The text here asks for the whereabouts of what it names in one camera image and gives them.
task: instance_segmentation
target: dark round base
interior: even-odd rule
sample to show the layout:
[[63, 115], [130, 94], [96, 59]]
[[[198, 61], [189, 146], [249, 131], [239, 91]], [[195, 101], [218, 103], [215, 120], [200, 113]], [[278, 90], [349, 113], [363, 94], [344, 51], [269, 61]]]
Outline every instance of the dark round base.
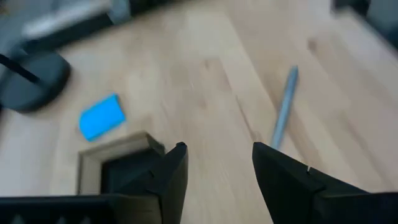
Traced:
[[70, 76], [69, 63], [55, 52], [28, 55], [17, 62], [40, 79], [39, 83], [32, 83], [11, 70], [3, 73], [0, 105], [21, 113], [50, 103], [63, 90]]

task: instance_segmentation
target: light wood floor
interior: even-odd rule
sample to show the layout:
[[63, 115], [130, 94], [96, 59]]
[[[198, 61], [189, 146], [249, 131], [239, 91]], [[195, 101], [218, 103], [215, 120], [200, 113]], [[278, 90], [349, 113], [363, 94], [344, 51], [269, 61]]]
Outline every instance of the light wood floor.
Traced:
[[[300, 78], [282, 152], [371, 192], [398, 189], [398, 61], [322, 0], [191, 0], [65, 47], [60, 98], [5, 111], [0, 195], [71, 195], [77, 152], [136, 131], [185, 141], [182, 223], [272, 223], [251, 162], [269, 143], [292, 65]], [[83, 109], [116, 92], [127, 122], [96, 142]]]

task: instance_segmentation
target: wooden floor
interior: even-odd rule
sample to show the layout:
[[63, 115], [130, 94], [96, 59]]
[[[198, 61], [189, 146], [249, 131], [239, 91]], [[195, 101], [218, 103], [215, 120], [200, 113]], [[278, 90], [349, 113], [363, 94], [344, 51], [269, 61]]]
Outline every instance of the wooden floor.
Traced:
[[[73, 195], [77, 152], [145, 130], [185, 141], [182, 223], [272, 223], [251, 161], [269, 143], [292, 65], [299, 83], [282, 152], [371, 192], [398, 190], [398, 60], [326, 0], [191, 0], [65, 47], [67, 89], [5, 111], [0, 195]], [[127, 122], [96, 142], [83, 109], [116, 92]]]

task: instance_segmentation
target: blue eraser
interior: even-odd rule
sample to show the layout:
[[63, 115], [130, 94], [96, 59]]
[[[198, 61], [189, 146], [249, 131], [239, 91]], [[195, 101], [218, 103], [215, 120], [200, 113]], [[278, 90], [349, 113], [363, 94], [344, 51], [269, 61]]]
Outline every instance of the blue eraser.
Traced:
[[105, 132], [117, 127], [126, 118], [118, 102], [118, 96], [112, 94], [82, 112], [79, 127], [83, 136], [92, 141]]

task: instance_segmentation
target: black stand base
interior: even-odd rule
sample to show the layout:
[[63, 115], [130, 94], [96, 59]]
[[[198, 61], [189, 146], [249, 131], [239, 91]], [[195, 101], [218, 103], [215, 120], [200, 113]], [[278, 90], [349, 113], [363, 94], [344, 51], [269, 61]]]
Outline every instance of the black stand base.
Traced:
[[6, 70], [0, 81], [0, 105], [21, 113], [37, 110], [54, 100], [65, 87], [70, 65], [55, 52], [43, 52], [16, 60], [39, 78], [29, 81]]

